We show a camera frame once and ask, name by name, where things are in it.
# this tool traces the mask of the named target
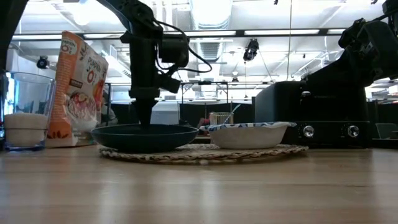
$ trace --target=wire basket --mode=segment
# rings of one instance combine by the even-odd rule
[[[234,114],[224,112],[211,112],[210,113],[210,125],[216,124],[233,124]]]

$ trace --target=clear glass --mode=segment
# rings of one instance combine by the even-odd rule
[[[54,102],[55,80],[21,72],[7,72],[2,79],[1,114],[5,149],[43,149]]]

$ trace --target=fluorescent light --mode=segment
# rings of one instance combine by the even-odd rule
[[[198,40],[198,39],[193,39],[190,40],[191,43],[231,43],[234,42],[234,40],[232,39],[202,39],[202,40]]]
[[[226,36],[235,35],[236,31],[233,30],[209,30],[209,31],[187,31],[185,34],[191,36]]]
[[[122,33],[107,33],[107,34],[83,34],[86,39],[108,39],[120,38]]]
[[[244,35],[289,35],[289,34],[317,34],[318,29],[300,29],[300,30],[247,30]]]
[[[328,34],[342,34],[345,29],[330,29]]]
[[[61,34],[46,34],[46,35],[15,35],[12,40],[61,40]]]

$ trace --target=camera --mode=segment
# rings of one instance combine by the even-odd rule
[[[40,69],[48,69],[50,62],[48,61],[48,56],[40,56],[40,59],[37,61],[37,68]]]

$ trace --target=ceiling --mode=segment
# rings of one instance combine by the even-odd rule
[[[220,10],[230,0],[200,0],[205,4],[203,12],[208,20],[216,19]],[[172,23],[183,30],[193,30],[189,0],[145,0],[158,20]],[[345,28],[361,17],[371,20],[382,14],[382,3],[378,0],[233,0],[228,29],[319,29]],[[124,32],[118,18],[100,3],[90,1],[90,16],[79,3],[64,3],[62,0],[30,0],[16,30],[17,34],[72,32]],[[238,72],[239,81],[282,81],[299,80],[305,72],[313,72],[322,67],[324,60],[334,60],[341,51],[338,36],[329,37],[259,37],[260,54],[246,66],[243,52],[250,37],[225,38],[222,53],[217,63],[220,80],[230,81],[232,73]],[[26,55],[38,58],[49,56],[51,62],[58,59],[59,41],[18,43]],[[128,45],[118,40],[91,40],[98,52],[109,52],[110,46],[118,50],[118,60],[129,65]],[[199,61],[190,55],[188,67],[197,68]],[[190,80],[200,78],[188,72]]]

